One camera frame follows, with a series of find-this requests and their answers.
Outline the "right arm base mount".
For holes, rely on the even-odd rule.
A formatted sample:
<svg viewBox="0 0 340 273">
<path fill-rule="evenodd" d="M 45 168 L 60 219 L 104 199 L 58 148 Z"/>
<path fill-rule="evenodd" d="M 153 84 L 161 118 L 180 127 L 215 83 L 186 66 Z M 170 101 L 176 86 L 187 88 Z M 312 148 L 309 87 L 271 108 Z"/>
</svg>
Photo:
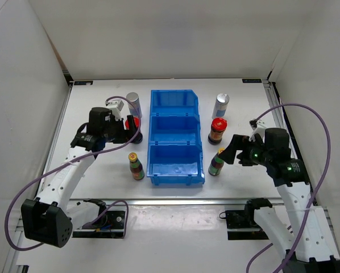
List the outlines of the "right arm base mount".
<svg viewBox="0 0 340 273">
<path fill-rule="evenodd" d="M 273 208 L 266 198 L 252 198 L 247 200 L 241 210 L 225 210 L 220 212 L 219 218 L 226 221 L 227 239 L 229 241 L 267 240 L 268 236 L 255 222 L 255 211 L 260 208 Z"/>
</svg>

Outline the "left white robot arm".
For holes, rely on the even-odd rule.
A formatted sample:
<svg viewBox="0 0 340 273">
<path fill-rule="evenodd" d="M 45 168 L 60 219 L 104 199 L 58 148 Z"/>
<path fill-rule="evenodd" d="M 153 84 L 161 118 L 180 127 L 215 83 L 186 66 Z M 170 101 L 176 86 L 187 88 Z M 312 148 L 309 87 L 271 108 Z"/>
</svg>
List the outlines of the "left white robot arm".
<svg viewBox="0 0 340 273">
<path fill-rule="evenodd" d="M 107 143 L 131 143 L 139 135 L 133 115 L 117 118 L 111 109 L 94 107 L 70 143 L 64 168 L 54 171 L 50 183 L 33 199 L 21 206 L 26 238 L 63 247 L 79 228 L 101 229 L 107 226 L 105 202 L 85 199 L 69 208 L 68 203 L 86 170 L 95 162 Z"/>
</svg>

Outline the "yellow-capped sauce bottle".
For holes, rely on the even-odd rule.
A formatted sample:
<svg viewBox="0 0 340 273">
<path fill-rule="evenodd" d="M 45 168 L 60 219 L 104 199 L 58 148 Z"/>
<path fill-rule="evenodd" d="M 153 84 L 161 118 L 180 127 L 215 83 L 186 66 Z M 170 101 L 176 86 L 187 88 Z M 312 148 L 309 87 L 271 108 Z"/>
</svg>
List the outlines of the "yellow-capped sauce bottle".
<svg viewBox="0 0 340 273">
<path fill-rule="evenodd" d="M 219 155 L 224 151 L 224 148 L 219 148 L 217 153 L 213 156 L 209 168 L 208 173 L 212 176 L 218 176 L 221 173 L 222 167 L 224 165 L 224 160 L 222 160 Z"/>
<path fill-rule="evenodd" d="M 129 162 L 130 162 L 130 171 L 132 173 L 132 177 L 135 180 L 143 179 L 144 178 L 144 170 L 143 170 L 142 163 L 138 159 L 137 154 L 134 153 L 134 152 L 129 153 L 128 159 L 129 159 Z"/>
</svg>

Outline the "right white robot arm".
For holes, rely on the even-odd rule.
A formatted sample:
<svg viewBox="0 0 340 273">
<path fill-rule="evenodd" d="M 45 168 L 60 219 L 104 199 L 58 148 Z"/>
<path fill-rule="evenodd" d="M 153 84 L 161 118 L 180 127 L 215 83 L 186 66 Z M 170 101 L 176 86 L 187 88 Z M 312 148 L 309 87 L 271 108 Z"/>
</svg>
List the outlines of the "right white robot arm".
<svg viewBox="0 0 340 273">
<path fill-rule="evenodd" d="M 326 242 L 315 213 L 304 162 L 291 157 L 289 134 L 285 129 L 269 128 L 264 136 L 235 134 L 221 159 L 242 166 L 266 168 L 284 202 L 290 221 L 288 230 L 266 198 L 250 199 L 243 220 L 249 227 L 260 226 L 282 258 L 282 272 L 340 272 L 336 258 Z"/>
</svg>

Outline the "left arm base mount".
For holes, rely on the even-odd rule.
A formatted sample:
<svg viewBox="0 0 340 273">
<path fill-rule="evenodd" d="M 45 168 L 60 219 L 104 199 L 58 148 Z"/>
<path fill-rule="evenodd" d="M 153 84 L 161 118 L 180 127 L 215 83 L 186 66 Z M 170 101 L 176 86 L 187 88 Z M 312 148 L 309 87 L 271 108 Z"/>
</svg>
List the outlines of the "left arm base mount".
<svg viewBox="0 0 340 273">
<path fill-rule="evenodd" d="M 102 212 L 105 213 L 92 224 L 74 230 L 72 233 L 73 238 L 125 238 L 129 211 L 128 203 L 125 200 L 114 201 L 111 205 L 107 205 L 104 201 L 97 199 L 87 199 L 84 200 L 84 203 L 98 206 L 99 215 Z M 123 204 L 126 210 L 110 210 L 119 203 Z"/>
</svg>

